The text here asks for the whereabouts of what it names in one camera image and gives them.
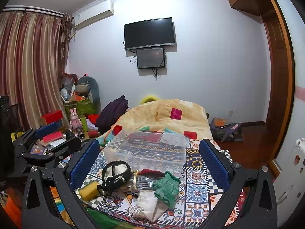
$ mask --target air conditioner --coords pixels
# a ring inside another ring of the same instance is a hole
[[[75,28],[80,30],[94,22],[113,15],[113,3],[110,0],[99,3],[75,17]]]

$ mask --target red fabric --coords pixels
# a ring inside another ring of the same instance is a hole
[[[112,130],[112,134],[113,134],[114,136],[116,136],[116,135],[119,134],[119,132],[120,132],[122,129],[123,129],[122,126],[116,125],[116,126],[113,128],[113,130]]]
[[[126,139],[159,143],[161,137],[162,137],[161,133],[147,133],[145,131],[137,131],[127,135]]]
[[[197,133],[194,131],[184,131],[183,135],[189,139],[197,139]]]
[[[88,115],[88,119],[90,120],[90,122],[92,123],[92,124],[96,124],[96,119],[99,117],[99,115],[98,114],[90,114],[90,115]]]
[[[143,169],[140,172],[140,175],[164,177],[164,173],[162,173],[161,171],[159,171],[159,170],[150,170],[150,169]]]
[[[180,109],[172,108],[170,118],[174,120],[181,120],[182,111]]]

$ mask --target pink stuffed bunny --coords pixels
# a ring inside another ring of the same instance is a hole
[[[76,108],[70,109],[71,115],[71,121],[70,121],[70,127],[72,127],[74,130],[77,129],[78,127],[82,128],[82,124],[80,122],[80,119],[78,118],[78,114],[76,113]]]

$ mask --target plastic storage box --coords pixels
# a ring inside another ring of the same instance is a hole
[[[178,133],[122,130],[103,152],[107,163],[123,160],[132,170],[170,171],[181,176],[189,140]]]

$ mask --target folded cloth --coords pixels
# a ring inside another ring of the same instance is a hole
[[[87,121],[87,126],[90,130],[98,130],[98,127],[96,127],[89,119]]]
[[[175,177],[169,171],[166,171],[165,177],[155,181],[152,185],[154,188],[155,196],[162,200],[169,208],[175,207],[175,198],[176,195],[179,193],[179,184],[180,179]]]
[[[153,190],[140,190],[137,202],[138,208],[133,213],[134,217],[154,222],[168,209],[168,206],[159,200],[154,192]]]

